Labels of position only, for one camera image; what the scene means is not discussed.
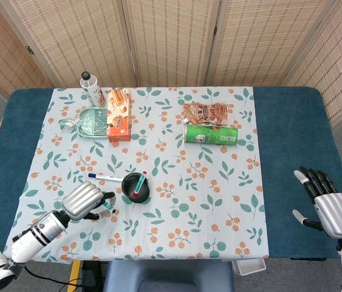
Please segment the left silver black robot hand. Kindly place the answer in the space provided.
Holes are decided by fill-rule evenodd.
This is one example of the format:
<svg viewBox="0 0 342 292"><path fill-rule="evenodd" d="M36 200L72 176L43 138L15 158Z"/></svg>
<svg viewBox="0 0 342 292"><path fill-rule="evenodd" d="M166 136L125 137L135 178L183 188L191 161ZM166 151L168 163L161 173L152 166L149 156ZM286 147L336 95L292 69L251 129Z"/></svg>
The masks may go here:
<svg viewBox="0 0 342 292"><path fill-rule="evenodd" d="M114 192L101 191L95 184L86 181L63 198L62 210L73 221L97 221L101 215L92 211L100 206L104 206L111 214L116 213L115 208L108 202L114 197Z"/></svg>

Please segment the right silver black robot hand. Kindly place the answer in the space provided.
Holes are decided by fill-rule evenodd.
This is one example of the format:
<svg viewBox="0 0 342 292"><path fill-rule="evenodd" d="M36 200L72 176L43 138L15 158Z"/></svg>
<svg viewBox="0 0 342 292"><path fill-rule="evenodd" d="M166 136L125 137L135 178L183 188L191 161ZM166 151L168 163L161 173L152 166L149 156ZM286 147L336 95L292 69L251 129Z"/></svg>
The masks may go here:
<svg viewBox="0 0 342 292"><path fill-rule="evenodd" d="M300 167L293 174L306 190L319 220L310 220L295 209L292 210L293 216L303 226L324 231L330 238L341 240L342 193L337 191L330 177L321 170Z"/></svg>

